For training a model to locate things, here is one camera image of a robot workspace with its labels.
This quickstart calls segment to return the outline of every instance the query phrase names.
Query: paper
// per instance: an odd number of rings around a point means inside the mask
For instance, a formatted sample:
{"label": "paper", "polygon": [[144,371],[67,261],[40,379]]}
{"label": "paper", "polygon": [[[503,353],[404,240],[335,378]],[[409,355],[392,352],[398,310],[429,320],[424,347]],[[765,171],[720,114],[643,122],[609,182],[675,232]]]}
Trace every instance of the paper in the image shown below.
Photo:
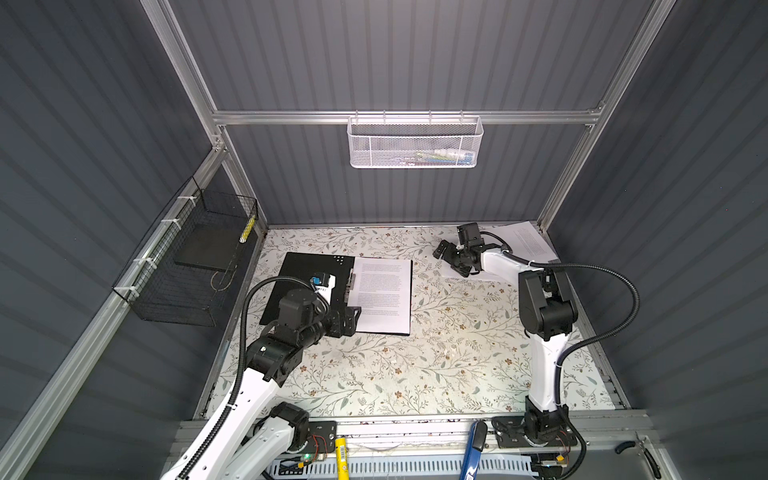
{"label": "paper", "polygon": [[411,333],[411,260],[355,258],[347,305],[362,308],[357,331]]}
{"label": "paper", "polygon": [[[480,227],[480,230],[499,235],[509,244],[515,255],[525,258],[526,260],[547,263],[558,258],[547,244],[547,241],[544,240],[544,237],[542,237],[536,228],[531,225],[531,222],[513,223],[512,225],[504,225],[503,227]],[[444,240],[451,243],[458,243],[458,234],[446,237]],[[485,240],[486,243],[499,243],[498,240],[487,235],[483,236],[483,240]],[[446,262],[442,262],[440,265],[440,276],[444,278],[464,278],[459,275],[458,272],[453,270]],[[501,277],[488,272],[480,272],[477,275],[470,275],[468,279],[508,283]]]}

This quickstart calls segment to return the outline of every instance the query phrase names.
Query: blue pen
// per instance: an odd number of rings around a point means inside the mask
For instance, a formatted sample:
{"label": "blue pen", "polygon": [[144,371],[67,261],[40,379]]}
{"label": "blue pen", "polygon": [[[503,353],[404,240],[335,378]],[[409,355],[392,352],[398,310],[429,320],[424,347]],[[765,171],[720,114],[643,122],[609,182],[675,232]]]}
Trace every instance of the blue pen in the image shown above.
{"label": "blue pen", "polygon": [[485,447],[485,436],[488,434],[488,426],[482,420],[472,424],[469,429],[469,441],[467,442],[467,451],[464,453],[464,462],[462,463],[462,474],[458,480],[475,480],[478,476],[478,467],[480,466],[480,454]]}

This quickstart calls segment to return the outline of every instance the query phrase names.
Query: corrugated wall panel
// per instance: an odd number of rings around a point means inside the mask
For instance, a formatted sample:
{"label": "corrugated wall panel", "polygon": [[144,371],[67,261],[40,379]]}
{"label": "corrugated wall panel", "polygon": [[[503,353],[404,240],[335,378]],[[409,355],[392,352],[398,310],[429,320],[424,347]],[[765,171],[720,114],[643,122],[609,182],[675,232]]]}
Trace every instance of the corrugated wall panel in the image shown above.
{"label": "corrugated wall panel", "polygon": [[597,106],[649,0],[173,0],[222,110]]}
{"label": "corrugated wall panel", "polygon": [[[138,2],[0,2],[0,445],[209,150]],[[156,475],[220,335],[129,316],[28,478]]]}
{"label": "corrugated wall panel", "polygon": [[[550,229],[640,288],[604,347],[685,480],[761,476],[768,455],[766,25],[765,2],[678,0]],[[625,315],[621,285],[573,279],[597,331]]]}
{"label": "corrugated wall panel", "polygon": [[270,225],[535,220],[581,125],[491,125],[475,168],[356,169],[339,126],[232,126]]}

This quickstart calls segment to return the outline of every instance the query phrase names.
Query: white mesh basket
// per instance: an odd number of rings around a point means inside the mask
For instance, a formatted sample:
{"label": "white mesh basket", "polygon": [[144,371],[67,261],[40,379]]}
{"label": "white mesh basket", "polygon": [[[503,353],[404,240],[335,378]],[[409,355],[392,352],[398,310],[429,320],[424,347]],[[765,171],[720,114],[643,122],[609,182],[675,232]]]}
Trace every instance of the white mesh basket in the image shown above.
{"label": "white mesh basket", "polygon": [[350,117],[349,163],[354,168],[472,168],[477,164],[479,117]]}

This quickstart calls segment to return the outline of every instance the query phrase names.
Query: floral tablecloth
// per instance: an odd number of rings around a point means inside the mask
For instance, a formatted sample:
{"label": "floral tablecloth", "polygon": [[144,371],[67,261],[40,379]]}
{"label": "floral tablecloth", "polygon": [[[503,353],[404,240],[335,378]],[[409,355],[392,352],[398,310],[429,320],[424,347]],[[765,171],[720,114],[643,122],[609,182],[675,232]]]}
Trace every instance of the floral tablecloth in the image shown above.
{"label": "floral tablecloth", "polygon": [[[452,233],[447,227],[270,230],[252,285],[277,275],[287,252],[413,260],[411,335],[325,337],[305,350],[273,404],[286,400],[315,417],[523,411],[531,348],[518,319],[517,290],[442,278],[432,251]],[[263,328],[270,293],[265,286],[251,302],[248,343]],[[234,380],[238,338],[236,329],[208,415]],[[571,343],[580,338],[574,331]],[[568,357],[562,383],[572,409],[614,408],[586,349]]]}

